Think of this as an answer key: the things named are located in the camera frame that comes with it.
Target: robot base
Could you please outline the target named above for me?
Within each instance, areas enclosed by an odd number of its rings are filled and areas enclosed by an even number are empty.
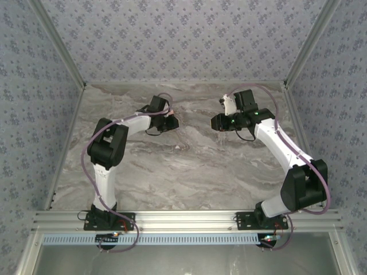
[[[260,224],[254,212],[237,212],[236,223],[238,230],[276,230],[279,229],[277,225],[283,229],[288,229],[287,218],[283,215],[267,218]]]
[[[124,213],[119,214],[127,216],[129,219],[135,220],[135,213]],[[134,225],[130,222],[116,216],[108,211],[97,209],[92,205],[91,210],[85,216],[84,221],[85,231],[133,231]]]

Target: wall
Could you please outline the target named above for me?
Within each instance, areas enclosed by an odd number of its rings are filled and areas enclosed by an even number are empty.
[[[42,0],[84,80],[283,80],[325,0]]]
[[[79,91],[26,0],[1,0],[0,25],[0,274],[13,274]]]
[[[329,167],[332,206],[342,209],[367,274],[367,3],[343,0],[292,92],[313,154]]]

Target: cable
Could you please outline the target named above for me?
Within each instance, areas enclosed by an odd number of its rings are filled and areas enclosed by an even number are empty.
[[[167,94],[167,93],[160,93],[160,95],[168,95],[169,97],[170,97],[170,99],[172,100],[172,97],[169,95],[169,94]],[[111,126],[113,126],[113,125],[115,125],[115,124],[117,124],[117,123],[121,123],[121,122],[124,122],[124,121],[129,121],[130,119],[133,119],[133,118],[135,118],[135,117],[138,117],[138,116],[156,116],[156,115],[162,115],[162,114],[166,114],[166,113],[168,113],[168,112],[170,112],[171,111],[171,106],[172,106],[172,103],[171,104],[168,104],[169,106],[166,108],[166,109],[164,109],[164,110],[162,110],[162,111],[160,111],[160,112],[157,112],[157,113],[135,113],[134,115],[132,115],[132,116],[128,116],[128,117],[125,117],[124,119],[118,119],[118,120],[115,120],[115,121],[113,121],[113,122],[111,122],[111,123],[109,123],[109,124],[107,124],[106,126],[104,126],[104,127],[102,127],[102,129],[100,129],[97,133],[95,133],[94,135],[93,135],[93,137],[91,137],[91,139],[88,141],[88,143],[87,143],[87,145],[85,145],[85,147],[83,148],[83,150],[81,150],[81,155],[80,155],[80,162],[81,162],[81,167],[82,167],[82,169],[83,169],[83,171],[84,171],[84,173],[85,173],[85,175],[87,176],[87,178],[89,179],[89,181],[91,182],[91,184],[93,185],[93,187],[94,187],[94,190],[95,190],[95,192],[96,192],[96,195],[97,195],[97,197],[98,197],[98,199],[99,199],[99,201],[100,201],[100,203],[103,205],[103,207],[107,210],[107,211],[109,211],[109,212],[111,212],[111,213],[113,213],[113,214],[115,214],[116,216],[119,216],[120,218],[123,218],[124,220],[126,220],[126,221],[128,221],[129,223],[131,223],[132,225],[134,225],[134,227],[136,228],[136,238],[135,238],[135,240],[134,240],[134,242],[132,243],[132,245],[130,245],[129,247],[127,247],[127,248],[125,248],[125,249],[120,249],[120,250],[104,250],[104,249],[102,249],[101,248],[101,246],[99,245],[99,248],[100,248],[100,250],[101,250],[101,252],[107,252],[107,253],[120,253],[120,252],[125,252],[125,251],[128,251],[128,250],[130,250],[130,249],[132,249],[132,248],[134,248],[135,247],[135,245],[138,243],[138,241],[139,241],[139,235],[140,235],[140,232],[139,232],[139,227],[138,227],[138,225],[136,224],[136,222],[134,221],[134,220],[132,220],[132,219],[130,219],[129,217],[127,217],[127,216],[125,216],[125,215],[123,215],[123,214],[120,214],[120,213],[118,213],[118,212],[116,212],[116,211],[113,211],[111,208],[109,208],[106,204],[105,204],[105,202],[103,201],[103,199],[102,199],[102,197],[101,197],[101,195],[100,195],[100,193],[99,193],[99,190],[98,190],[98,186],[97,186],[97,184],[96,184],[96,182],[93,180],[93,178],[90,176],[90,174],[88,173],[88,171],[87,171],[87,169],[86,169],[86,167],[85,167],[85,163],[84,163],[84,155],[85,155],[85,153],[86,153],[86,151],[87,151],[87,149],[88,149],[88,146],[89,145],[91,145],[92,143],[93,143],[93,141],[101,134],[101,133],[103,133],[106,129],[108,129],[109,127],[111,127]]]
[[[281,141],[295,154],[298,156],[299,159],[301,159],[304,163],[306,163],[311,170],[316,174],[316,176],[319,178],[319,180],[322,183],[323,188],[325,189],[325,193],[326,193],[326,205],[324,207],[324,209],[322,211],[319,212],[314,212],[308,209],[302,209],[303,211],[310,213],[310,214],[315,214],[315,215],[322,215],[324,213],[326,213],[330,207],[330,202],[331,202],[331,197],[330,197],[330,191],[329,188],[327,187],[326,181],[324,180],[324,178],[322,177],[322,175],[320,174],[320,172],[302,155],[298,154],[298,151],[293,148],[292,145],[290,145],[285,138],[283,137],[281,131],[278,129],[278,123],[279,123],[279,108],[278,108],[278,104],[275,100],[275,98],[273,97],[273,95],[268,91],[268,89],[266,89],[265,87],[259,85],[259,84],[255,84],[255,83],[246,83],[246,84],[241,84],[238,87],[236,87],[235,89],[233,89],[229,94],[227,94],[227,96],[230,96],[234,91],[236,91],[239,88],[242,87],[258,87],[261,90],[265,91],[265,93],[267,93],[269,95],[269,97],[271,98],[271,100],[274,103],[275,106],[275,119],[274,119],[274,126],[275,126],[275,131],[278,134],[279,138],[281,139]]]
[[[253,140],[251,140],[251,139],[244,139],[243,137],[241,137],[241,136],[240,136],[240,134],[238,133],[238,131],[237,131],[237,130],[235,130],[235,131],[236,131],[237,136],[238,136],[241,140],[244,140],[245,142],[254,142],[254,141],[256,140],[256,138],[253,138]]]

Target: mounting plate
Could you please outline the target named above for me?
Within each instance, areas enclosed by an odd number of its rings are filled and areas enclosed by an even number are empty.
[[[278,223],[283,229],[288,229],[287,218],[283,215],[268,219],[267,226],[261,227],[253,212],[237,212],[236,223],[238,230],[276,230]]]
[[[129,219],[135,221],[135,213],[124,213],[119,212],[119,214],[127,216]],[[124,222],[126,224],[127,231],[133,231],[134,225],[130,222],[124,220],[123,218],[118,217],[117,221],[112,225],[109,226],[108,223],[100,223],[97,222],[95,216],[93,216],[90,212],[87,213],[85,216],[84,221],[84,230],[85,231],[124,231]]]

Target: purple cable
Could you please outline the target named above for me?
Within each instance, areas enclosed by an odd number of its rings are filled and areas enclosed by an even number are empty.
[[[172,97],[168,94],[168,93],[160,93],[159,95],[167,95],[170,97],[170,100],[171,102],[173,101]],[[130,245],[129,247],[125,248],[125,249],[120,249],[120,250],[104,250],[101,248],[101,243],[102,241],[99,243],[98,247],[100,248],[101,252],[107,252],[107,253],[120,253],[120,252],[125,252],[125,251],[128,251],[132,248],[135,247],[135,245],[138,243],[139,241],[139,235],[140,235],[140,232],[139,232],[139,227],[138,225],[136,224],[135,221],[133,221],[132,219],[130,219],[129,217],[125,216],[125,215],[122,215],[120,213],[117,213],[116,211],[113,211],[111,208],[109,208],[105,203],[104,201],[102,200],[102,197],[99,193],[99,190],[98,190],[98,186],[96,184],[96,182],[93,180],[93,178],[90,176],[90,174],[88,173],[86,167],[85,167],[85,163],[84,163],[84,155],[85,155],[85,152],[87,151],[88,149],[88,146],[90,144],[92,144],[92,142],[103,132],[105,131],[106,129],[108,129],[109,127],[111,127],[112,125],[115,125],[117,123],[120,123],[120,122],[123,122],[123,121],[128,121],[130,119],[133,119],[135,117],[138,117],[138,116],[156,116],[156,115],[161,115],[161,114],[166,114],[168,112],[171,111],[171,106],[172,106],[172,103],[171,104],[168,104],[169,106],[164,109],[163,111],[160,111],[160,112],[157,112],[157,113],[136,113],[132,116],[128,116],[128,117],[125,117],[124,119],[118,119],[118,120],[115,120],[109,124],[107,124],[106,126],[104,126],[101,130],[99,130],[97,133],[95,133],[93,135],[93,137],[91,137],[91,139],[88,141],[87,145],[85,145],[85,147],[83,148],[83,150],[81,150],[81,155],[80,155],[80,162],[81,162],[81,167],[83,168],[83,171],[85,173],[85,175],[87,176],[87,178],[89,179],[89,181],[91,182],[91,184],[93,185],[94,187],[94,190],[97,194],[97,197],[100,201],[100,203],[104,206],[104,208],[106,208],[109,212],[113,213],[114,215],[116,216],[119,216],[125,220],[127,220],[129,223],[133,224],[134,227],[136,228],[136,239],[134,240],[134,242],[132,243],[132,245]]]
[[[274,103],[275,106],[275,119],[274,119],[274,126],[275,126],[275,131],[278,134],[279,138],[281,139],[281,141],[295,154],[298,155],[298,152],[295,148],[293,148],[292,145],[290,145],[285,138],[283,137],[282,133],[278,130],[278,123],[279,123],[279,110],[278,110],[278,104],[275,100],[275,98],[273,97],[273,95],[269,92],[268,89],[266,89],[265,87],[259,85],[259,84],[255,84],[255,83],[246,83],[246,84],[241,84],[238,87],[236,87],[234,90],[232,90],[229,94],[227,94],[227,96],[230,96],[234,91],[236,91],[239,88],[242,87],[250,87],[250,86],[254,86],[254,87],[258,87],[261,90],[265,91],[265,93],[267,93],[269,95],[269,97],[271,98],[271,100]],[[320,174],[320,172],[306,159],[304,158],[302,155],[298,156],[304,163],[306,163],[311,170],[316,174],[316,176],[319,178],[319,180],[322,183],[323,188],[325,189],[325,193],[326,193],[326,206],[324,207],[324,209],[322,211],[319,212],[314,212],[308,209],[302,209],[304,212],[310,213],[310,214],[315,214],[315,215],[322,215],[325,212],[327,212],[327,210],[330,207],[330,202],[331,202],[331,198],[330,198],[330,191],[329,188],[327,187],[327,184],[324,180],[324,178],[322,177],[322,175]]]

